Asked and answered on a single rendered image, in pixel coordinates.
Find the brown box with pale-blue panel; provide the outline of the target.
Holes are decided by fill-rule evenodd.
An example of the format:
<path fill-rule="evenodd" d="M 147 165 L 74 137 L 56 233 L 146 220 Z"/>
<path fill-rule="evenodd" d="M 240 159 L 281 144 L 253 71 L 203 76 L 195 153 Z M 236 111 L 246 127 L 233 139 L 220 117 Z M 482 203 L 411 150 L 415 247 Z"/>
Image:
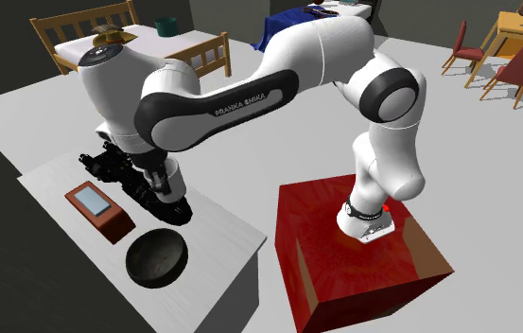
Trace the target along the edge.
<path fill-rule="evenodd" d="M 112 244 L 136 227 L 128 213 L 90 181 L 64 197 Z"/>

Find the black bumpy object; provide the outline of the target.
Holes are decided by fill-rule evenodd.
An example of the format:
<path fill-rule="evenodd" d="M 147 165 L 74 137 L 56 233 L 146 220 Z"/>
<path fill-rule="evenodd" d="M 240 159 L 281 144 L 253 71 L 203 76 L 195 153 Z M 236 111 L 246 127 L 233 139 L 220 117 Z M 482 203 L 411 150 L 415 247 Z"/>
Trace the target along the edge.
<path fill-rule="evenodd" d="M 155 192 L 145 182 L 133 183 L 127 194 L 153 217 L 171 225 L 181 226 L 188 223 L 192 216 L 192 209 L 185 197 L 177 202 L 161 202 Z"/>

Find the black bowl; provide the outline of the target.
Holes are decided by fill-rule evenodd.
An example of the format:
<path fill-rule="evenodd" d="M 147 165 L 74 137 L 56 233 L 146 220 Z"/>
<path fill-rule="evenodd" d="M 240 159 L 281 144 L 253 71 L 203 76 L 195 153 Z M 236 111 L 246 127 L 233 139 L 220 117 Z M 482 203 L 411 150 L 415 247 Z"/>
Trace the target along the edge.
<path fill-rule="evenodd" d="M 175 230 L 159 228 L 138 237 L 129 247 L 125 265 L 131 280 L 141 287 L 158 289 L 172 284 L 188 261 L 188 248 Z"/>

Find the wooden bed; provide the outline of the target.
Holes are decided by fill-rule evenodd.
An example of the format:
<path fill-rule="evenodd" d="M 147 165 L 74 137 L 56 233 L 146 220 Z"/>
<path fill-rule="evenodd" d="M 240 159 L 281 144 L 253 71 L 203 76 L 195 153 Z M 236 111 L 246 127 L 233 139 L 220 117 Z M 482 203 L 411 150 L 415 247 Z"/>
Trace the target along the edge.
<path fill-rule="evenodd" d="M 154 57 L 185 61 L 200 77 L 219 68 L 224 70 L 227 77 L 232 75 L 229 37 L 226 32 L 201 43 L 196 41 L 194 31 L 174 37 L 160 37 L 154 28 L 139 24 L 132 0 L 43 19 L 31 18 L 29 22 L 51 59 L 61 73 L 66 75 L 78 69 L 82 55 L 93 47 L 95 33 L 85 34 L 80 24 L 88 22 L 91 27 L 95 27 L 100 18 L 110 24 L 115 15 L 120 17 L 124 30 L 137 36 L 130 42 L 133 49 Z"/>

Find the white table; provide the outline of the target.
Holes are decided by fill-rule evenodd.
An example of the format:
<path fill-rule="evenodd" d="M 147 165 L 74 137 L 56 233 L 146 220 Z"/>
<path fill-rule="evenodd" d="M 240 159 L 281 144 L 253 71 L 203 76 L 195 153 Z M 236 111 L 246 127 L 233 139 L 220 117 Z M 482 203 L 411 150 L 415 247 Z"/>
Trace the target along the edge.
<path fill-rule="evenodd" d="M 65 198 L 92 178 L 79 155 L 78 150 L 65 153 L 19 181 L 157 333 L 241 333 L 259 305 L 257 252 L 266 236 L 189 188 L 193 217 L 176 229 L 187 245 L 186 267 L 167 287 L 143 288 L 126 271 L 127 250 L 139 236 L 165 223 L 120 185 L 97 183 L 136 225 L 111 244 Z"/>

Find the teal bin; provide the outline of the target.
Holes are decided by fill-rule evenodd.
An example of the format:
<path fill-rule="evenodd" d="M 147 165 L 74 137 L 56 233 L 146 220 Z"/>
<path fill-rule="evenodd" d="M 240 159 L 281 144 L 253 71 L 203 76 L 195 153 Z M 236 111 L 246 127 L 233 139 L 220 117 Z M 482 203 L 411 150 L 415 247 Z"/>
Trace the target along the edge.
<path fill-rule="evenodd" d="M 175 17 L 157 18 L 155 27 L 160 37 L 174 37 L 179 34 L 178 23 Z"/>

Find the table with blue cloth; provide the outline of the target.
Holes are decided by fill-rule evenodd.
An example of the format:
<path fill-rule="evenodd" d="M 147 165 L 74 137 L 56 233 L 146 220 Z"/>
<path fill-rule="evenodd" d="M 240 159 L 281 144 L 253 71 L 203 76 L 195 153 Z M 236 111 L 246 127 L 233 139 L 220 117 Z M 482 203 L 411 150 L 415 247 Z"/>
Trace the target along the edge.
<path fill-rule="evenodd" d="M 270 39 L 281 30 L 301 23 L 335 16 L 357 16 L 372 21 L 377 0 L 312 0 L 305 6 L 287 9 L 265 18 L 261 40 L 252 44 L 264 52 Z"/>

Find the red robot stand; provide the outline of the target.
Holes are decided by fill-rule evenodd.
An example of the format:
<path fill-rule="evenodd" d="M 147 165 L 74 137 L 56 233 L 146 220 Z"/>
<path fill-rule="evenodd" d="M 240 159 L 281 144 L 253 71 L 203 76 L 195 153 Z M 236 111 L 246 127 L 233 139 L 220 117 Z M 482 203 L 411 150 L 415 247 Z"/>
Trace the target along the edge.
<path fill-rule="evenodd" d="M 453 273 L 402 202 L 387 199 L 394 231 L 363 244 L 336 215 L 355 182 L 344 175 L 279 188 L 275 250 L 298 333 L 389 316 Z"/>

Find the yellow wooden table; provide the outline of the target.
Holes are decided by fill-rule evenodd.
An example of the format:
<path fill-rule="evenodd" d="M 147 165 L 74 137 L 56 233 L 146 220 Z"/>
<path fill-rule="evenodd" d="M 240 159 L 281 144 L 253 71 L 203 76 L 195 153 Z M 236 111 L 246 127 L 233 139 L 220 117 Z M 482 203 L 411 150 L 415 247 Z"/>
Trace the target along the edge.
<path fill-rule="evenodd" d="M 484 51 L 483 57 L 475 65 L 469 79 L 464 84 L 465 88 L 468 88 L 473 82 L 489 57 L 512 59 L 523 47 L 523 16 L 517 11 L 501 11 L 480 47 Z"/>

